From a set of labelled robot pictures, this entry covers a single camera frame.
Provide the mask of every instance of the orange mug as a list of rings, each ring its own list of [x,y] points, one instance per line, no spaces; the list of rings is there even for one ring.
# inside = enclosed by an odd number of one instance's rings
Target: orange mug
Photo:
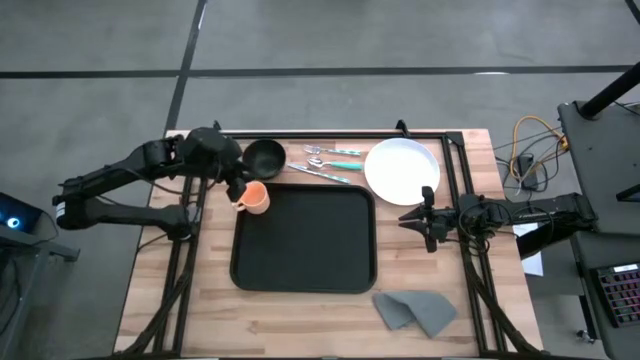
[[[260,215],[269,208],[269,193],[267,187],[259,181],[252,181],[247,184],[247,190],[238,199],[238,202],[231,203],[236,211],[247,210],[248,212]]]

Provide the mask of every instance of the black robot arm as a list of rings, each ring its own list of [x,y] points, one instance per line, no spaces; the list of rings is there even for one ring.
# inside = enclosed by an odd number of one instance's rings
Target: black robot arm
[[[456,228],[470,238],[486,239],[502,226],[545,223],[519,239],[520,254],[526,258],[577,230],[591,229],[596,220],[587,198],[575,193],[522,203],[465,194],[459,198],[459,212],[450,208],[434,209],[430,187],[423,187],[422,195],[424,204],[399,220],[401,227],[424,235],[428,252],[435,252],[437,243],[446,242],[449,231]]]
[[[67,230],[97,223],[158,226],[170,240],[188,239],[193,233],[195,209],[169,205],[162,209],[108,204],[96,196],[136,180],[163,177],[198,177],[226,181],[227,195],[236,201],[244,193],[246,173],[238,143],[218,128],[199,128],[187,138],[178,135],[142,144],[124,160],[66,180],[62,194],[53,197],[56,222]]]

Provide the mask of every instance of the gray napkin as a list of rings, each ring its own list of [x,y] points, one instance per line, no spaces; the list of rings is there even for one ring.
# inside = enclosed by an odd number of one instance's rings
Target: gray napkin
[[[430,338],[456,317],[456,309],[444,296],[430,291],[396,291],[373,295],[373,305],[391,330],[414,321]]]

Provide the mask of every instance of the spoon with teal handle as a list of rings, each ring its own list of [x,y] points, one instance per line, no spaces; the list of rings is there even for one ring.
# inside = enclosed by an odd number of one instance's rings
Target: spoon with teal handle
[[[307,160],[309,165],[315,166],[318,169],[322,169],[324,165],[330,165],[335,168],[347,169],[347,170],[362,170],[362,164],[359,163],[348,163],[348,162],[340,162],[340,161],[327,161],[323,162],[319,157],[311,157]]]

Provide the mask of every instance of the gray floor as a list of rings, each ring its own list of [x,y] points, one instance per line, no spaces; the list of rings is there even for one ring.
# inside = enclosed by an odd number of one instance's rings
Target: gray floor
[[[178,69],[196,0],[0,0],[0,71]],[[640,60],[640,26],[622,0],[218,0],[203,18],[193,68],[618,65]],[[557,126],[556,106],[619,74],[191,79],[177,128],[488,128],[511,139],[521,116]],[[162,135],[175,79],[0,80],[0,191],[53,213],[64,179]],[[640,98],[640,90],[624,100]],[[544,130],[525,123],[521,136]],[[547,144],[534,151],[542,152]],[[508,157],[508,149],[499,156]],[[579,191],[571,159],[547,193]],[[510,197],[515,197],[507,190]],[[142,205],[136,184],[114,198]],[[23,359],[111,351],[140,229],[62,231],[75,264],[52,262]],[[530,279],[545,348],[602,357],[584,326],[569,249],[545,251]]]

